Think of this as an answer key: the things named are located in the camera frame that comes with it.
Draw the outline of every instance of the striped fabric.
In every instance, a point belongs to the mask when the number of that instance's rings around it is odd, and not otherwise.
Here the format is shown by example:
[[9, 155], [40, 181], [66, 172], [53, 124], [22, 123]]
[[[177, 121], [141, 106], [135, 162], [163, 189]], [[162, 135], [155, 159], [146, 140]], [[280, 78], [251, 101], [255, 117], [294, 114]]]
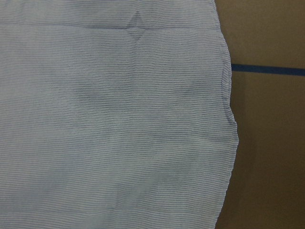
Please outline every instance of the striped fabric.
[[1, 0], [0, 228], [213, 229], [230, 92], [214, 0]]

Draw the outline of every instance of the light blue fabric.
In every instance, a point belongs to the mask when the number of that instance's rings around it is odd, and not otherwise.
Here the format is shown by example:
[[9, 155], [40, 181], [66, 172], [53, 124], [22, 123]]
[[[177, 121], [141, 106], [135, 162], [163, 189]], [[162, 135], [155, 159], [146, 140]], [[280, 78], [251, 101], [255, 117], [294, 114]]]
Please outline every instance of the light blue fabric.
[[213, 0], [0, 1], [0, 228], [213, 229], [230, 92]]

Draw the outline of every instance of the brown background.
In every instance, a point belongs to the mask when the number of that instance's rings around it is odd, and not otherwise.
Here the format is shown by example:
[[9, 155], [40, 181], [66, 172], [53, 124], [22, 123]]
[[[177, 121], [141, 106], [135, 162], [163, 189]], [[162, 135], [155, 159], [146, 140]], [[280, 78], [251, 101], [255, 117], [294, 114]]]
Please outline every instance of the brown background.
[[[305, 68], [304, 0], [216, 0], [232, 63]], [[240, 138], [216, 229], [305, 229], [305, 77], [233, 72]]]

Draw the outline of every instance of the dark blue strip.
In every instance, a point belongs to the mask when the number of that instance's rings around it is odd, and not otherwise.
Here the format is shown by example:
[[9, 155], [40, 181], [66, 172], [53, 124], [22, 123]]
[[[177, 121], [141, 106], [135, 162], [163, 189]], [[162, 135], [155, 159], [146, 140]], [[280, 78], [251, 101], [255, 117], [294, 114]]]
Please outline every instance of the dark blue strip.
[[232, 71], [305, 76], [305, 69], [232, 64]]

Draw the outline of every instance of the blue stripe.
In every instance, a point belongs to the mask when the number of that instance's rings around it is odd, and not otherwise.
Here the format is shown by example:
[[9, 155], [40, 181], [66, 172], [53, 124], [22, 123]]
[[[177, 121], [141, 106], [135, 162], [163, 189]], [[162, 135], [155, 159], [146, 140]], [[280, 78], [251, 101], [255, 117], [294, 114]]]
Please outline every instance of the blue stripe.
[[300, 68], [281, 68], [281, 67], [244, 65], [244, 64], [232, 64], [232, 71], [305, 76], [305, 69], [300, 69]]

